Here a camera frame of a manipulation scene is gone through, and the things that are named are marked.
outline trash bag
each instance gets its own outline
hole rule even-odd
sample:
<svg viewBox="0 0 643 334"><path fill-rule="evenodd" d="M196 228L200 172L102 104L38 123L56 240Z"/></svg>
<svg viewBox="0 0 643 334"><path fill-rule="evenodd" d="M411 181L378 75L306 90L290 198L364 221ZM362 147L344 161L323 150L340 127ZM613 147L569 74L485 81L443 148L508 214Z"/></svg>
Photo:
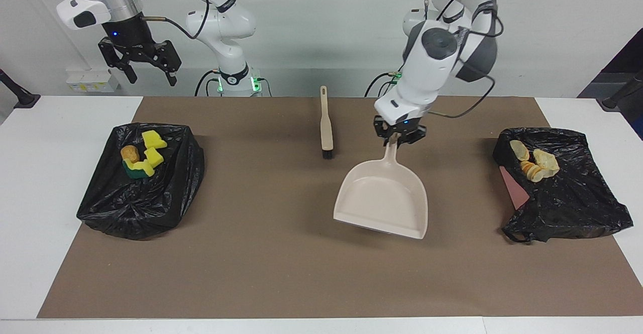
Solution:
<svg viewBox="0 0 643 334"><path fill-rule="evenodd" d="M150 178L133 180L120 149L136 146L143 158L142 132L155 130L167 147L165 162ZM188 126L132 123L112 130L76 217L111 236L140 240L176 227L193 201L205 173L203 150Z"/></svg>
<svg viewBox="0 0 643 334"><path fill-rule="evenodd" d="M523 142L530 152L538 148L552 153L560 166L558 174L538 183L529 181L509 145L511 140ZM502 228L514 242L597 238L633 226L627 207L618 203L596 167L583 133L511 128L500 133L493 158L529 195Z"/></svg>

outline brown paper surface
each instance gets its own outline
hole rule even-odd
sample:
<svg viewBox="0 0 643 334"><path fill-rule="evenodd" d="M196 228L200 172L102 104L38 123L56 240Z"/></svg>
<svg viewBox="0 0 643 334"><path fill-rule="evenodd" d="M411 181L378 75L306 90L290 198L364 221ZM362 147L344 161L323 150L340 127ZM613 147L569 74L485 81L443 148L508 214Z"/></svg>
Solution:
<svg viewBox="0 0 643 334"><path fill-rule="evenodd" d="M205 150L196 199L179 227L143 242L83 225L39 318L643 315L614 238L522 245L500 233L513 207L491 153L504 128L547 126L532 98L427 117L427 137L400 147L426 187L424 240L334 221L344 176L384 154L373 102L330 99L324 160L318 98L144 98L135 122L187 124ZM473 102L442 96L434 109Z"/></svg>

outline table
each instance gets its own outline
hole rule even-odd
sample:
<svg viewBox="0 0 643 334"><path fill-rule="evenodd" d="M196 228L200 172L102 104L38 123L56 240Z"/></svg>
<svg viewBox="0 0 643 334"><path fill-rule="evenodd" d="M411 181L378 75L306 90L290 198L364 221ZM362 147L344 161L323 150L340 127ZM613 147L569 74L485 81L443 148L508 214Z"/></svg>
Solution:
<svg viewBox="0 0 643 334"><path fill-rule="evenodd" d="M623 332L643 317L609 318L378 318L268 320L34 320L80 222L75 212L113 126L130 123L140 97L46 96L17 110L0 126L0 332ZM595 162L635 222L643 215L636 188L643 167L633 162L643 142L620 114L593 100L538 98L553 127L587 134ZM74 157L74 170L52 162ZM53 185L65 175L67 184ZM30 192L39 196L30 197ZM615 236L639 280L643 233L636 226Z"/></svg>

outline yellow sponge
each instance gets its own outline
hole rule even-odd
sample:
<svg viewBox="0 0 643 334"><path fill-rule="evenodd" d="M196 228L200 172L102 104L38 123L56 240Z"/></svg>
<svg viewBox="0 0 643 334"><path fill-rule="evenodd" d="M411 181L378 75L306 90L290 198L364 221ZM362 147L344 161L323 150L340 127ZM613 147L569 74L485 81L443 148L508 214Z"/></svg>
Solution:
<svg viewBox="0 0 643 334"><path fill-rule="evenodd" d="M132 163L132 160L129 158L125 158L123 162L127 165L127 168L131 169L132 171L134 170L134 164Z"/></svg>
<svg viewBox="0 0 643 334"><path fill-rule="evenodd" d="M167 142L161 139L156 131L147 131L142 133L145 148L165 148Z"/></svg>
<svg viewBox="0 0 643 334"><path fill-rule="evenodd" d="M152 165L147 160L144 160L143 162L136 162L132 166L135 170L142 169L148 177L154 176L154 168L152 168Z"/></svg>
<svg viewBox="0 0 643 334"><path fill-rule="evenodd" d="M154 147L145 150L145 158L152 165L152 168L156 168L156 166L163 163L163 156Z"/></svg>

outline beige dustpan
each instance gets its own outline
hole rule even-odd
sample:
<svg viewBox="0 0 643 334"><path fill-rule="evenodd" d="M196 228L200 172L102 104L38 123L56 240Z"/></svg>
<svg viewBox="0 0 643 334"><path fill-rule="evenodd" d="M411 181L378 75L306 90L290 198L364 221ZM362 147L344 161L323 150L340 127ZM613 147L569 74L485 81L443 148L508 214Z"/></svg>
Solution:
<svg viewBox="0 0 643 334"><path fill-rule="evenodd" d="M397 139L384 158L356 165L346 176L333 217L382 233L422 239L428 224L426 191L413 171L395 160Z"/></svg>

